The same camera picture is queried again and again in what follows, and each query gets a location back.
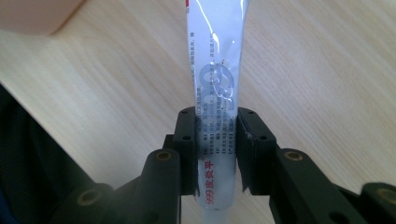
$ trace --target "light wood tabletop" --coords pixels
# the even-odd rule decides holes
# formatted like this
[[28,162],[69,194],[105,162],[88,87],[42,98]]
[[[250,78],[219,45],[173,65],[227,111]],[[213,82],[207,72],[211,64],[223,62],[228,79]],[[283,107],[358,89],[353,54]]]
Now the light wood tabletop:
[[[117,188],[194,105],[184,1],[88,0],[57,33],[0,31],[0,81],[96,181]],[[396,185],[396,2],[252,0],[240,106],[354,192]],[[230,223],[273,223],[241,192]],[[192,196],[182,223],[200,223]]]

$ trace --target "pink object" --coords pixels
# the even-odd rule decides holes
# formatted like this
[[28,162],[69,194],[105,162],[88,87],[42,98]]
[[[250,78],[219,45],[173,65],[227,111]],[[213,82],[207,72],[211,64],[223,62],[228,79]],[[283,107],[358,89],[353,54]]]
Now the pink object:
[[57,31],[84,0],[0,0],[0,29],[27,35]]

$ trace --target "toothpaste tube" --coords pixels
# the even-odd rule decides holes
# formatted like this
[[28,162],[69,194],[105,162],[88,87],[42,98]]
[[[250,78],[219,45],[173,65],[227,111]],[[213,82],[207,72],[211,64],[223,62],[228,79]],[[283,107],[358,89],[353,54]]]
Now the toothpaste tube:
[[188,41],[198,144],[196,201],[221,210],[233,203],[235,121],[248,0],[187,0]]

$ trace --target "black fabric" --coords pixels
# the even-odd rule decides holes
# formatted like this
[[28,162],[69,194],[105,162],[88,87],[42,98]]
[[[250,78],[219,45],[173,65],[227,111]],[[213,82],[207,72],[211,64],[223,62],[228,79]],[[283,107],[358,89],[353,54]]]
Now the black fabric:
[[46,223],[91,179],[0,86],[0,189],[20,223]]

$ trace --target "wood grain surface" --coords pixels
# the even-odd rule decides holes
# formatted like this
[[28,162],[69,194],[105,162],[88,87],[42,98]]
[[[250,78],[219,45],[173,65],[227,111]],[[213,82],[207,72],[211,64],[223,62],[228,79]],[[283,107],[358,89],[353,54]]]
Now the wood grain surface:
[[[0,81],[97,182],[140,175],[194,105],[184,1],[88,0],[49,36],[0,31]],[[360,192],[396,185],[396,2],[252,0],[240,105],[281,147]],[[241,192],[230,223],[273,223],[267,197]],[[182,223],[201,210],[183,198]]]

